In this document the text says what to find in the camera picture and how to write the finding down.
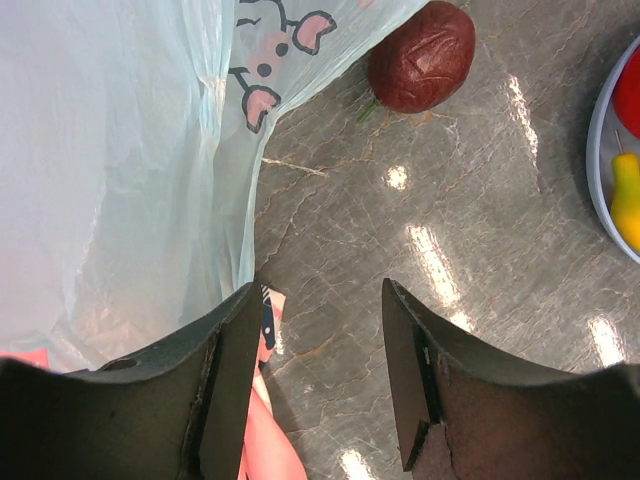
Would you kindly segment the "dark red fake fruit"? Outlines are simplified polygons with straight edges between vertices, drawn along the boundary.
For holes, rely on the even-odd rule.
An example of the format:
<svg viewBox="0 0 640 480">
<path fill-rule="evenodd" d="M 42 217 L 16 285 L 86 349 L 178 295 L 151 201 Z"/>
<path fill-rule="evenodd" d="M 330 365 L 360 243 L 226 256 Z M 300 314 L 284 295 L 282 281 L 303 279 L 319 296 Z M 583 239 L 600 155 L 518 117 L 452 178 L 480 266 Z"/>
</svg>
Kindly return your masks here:
<svg viewBox="0 0 640 480">
<path fill-rule="evenodd" d="M 467 79 L 475 44 L 469 14 L 449 2 L 427 3 L 371 50 L 367 79 L 374 99 L 358 121 L 379 106 L 417 114 L 444 102 Z"/>
</svg>

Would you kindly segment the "red fake apple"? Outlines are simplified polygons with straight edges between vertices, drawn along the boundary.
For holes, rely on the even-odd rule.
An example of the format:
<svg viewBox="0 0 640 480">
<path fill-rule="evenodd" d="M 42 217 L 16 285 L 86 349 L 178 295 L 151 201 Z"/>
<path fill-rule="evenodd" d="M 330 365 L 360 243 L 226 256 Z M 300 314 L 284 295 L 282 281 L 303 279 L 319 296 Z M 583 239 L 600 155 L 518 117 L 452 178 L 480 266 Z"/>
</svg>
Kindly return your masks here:
<svg viewBox="0 0 640 480">
<path fill-rule="evenodd" d="M 636 50 L 625 64 L 613 93 L 615 113 L 625 129 L 640 137 L 640 52 Z"/>
</svg>

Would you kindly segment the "yellow fake banana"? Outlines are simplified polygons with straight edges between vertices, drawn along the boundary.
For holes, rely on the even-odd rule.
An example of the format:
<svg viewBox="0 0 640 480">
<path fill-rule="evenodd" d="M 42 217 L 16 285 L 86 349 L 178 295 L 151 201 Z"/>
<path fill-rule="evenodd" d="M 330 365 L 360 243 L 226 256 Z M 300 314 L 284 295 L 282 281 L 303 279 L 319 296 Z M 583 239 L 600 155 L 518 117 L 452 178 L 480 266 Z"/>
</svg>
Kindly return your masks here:
<svg viewBox="0 0 640 480">
<path fill-rule="evenodd" d="M 622 239 L 639 249 L 639 158 L 625 152 L 613 158 L 614 194 L 611 217 Z"/>
</svg>

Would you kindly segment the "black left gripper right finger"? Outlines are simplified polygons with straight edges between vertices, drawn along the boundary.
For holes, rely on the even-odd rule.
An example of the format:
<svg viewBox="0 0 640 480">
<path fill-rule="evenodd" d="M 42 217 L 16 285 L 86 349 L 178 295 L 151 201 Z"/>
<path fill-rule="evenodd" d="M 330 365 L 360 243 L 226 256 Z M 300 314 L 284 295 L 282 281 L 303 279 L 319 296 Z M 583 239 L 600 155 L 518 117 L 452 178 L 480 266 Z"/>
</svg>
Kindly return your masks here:
<svg viewBox="0 0 640 480">
<path fill-rule="evenodd" d="M 382 324 L 401 465 L 416 479 L 635 479 L 639 368 L 587 374 L 500 350 L 398 282 Z"/>
</svg>

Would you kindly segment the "translucent light blue plastic bag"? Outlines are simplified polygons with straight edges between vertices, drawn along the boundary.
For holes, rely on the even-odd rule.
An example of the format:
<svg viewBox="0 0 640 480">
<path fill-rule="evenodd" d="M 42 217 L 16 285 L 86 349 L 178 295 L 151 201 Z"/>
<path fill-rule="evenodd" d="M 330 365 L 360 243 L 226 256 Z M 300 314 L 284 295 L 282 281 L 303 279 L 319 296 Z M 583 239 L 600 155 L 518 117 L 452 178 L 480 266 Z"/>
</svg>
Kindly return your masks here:
<svg viewBox="0 0 640 480">
<path fill-rule="evenodd" d="M 5 1 L 1 350 L 97 368 L 254 275 L 278 119 L 417 1 Z"/>
</svg>

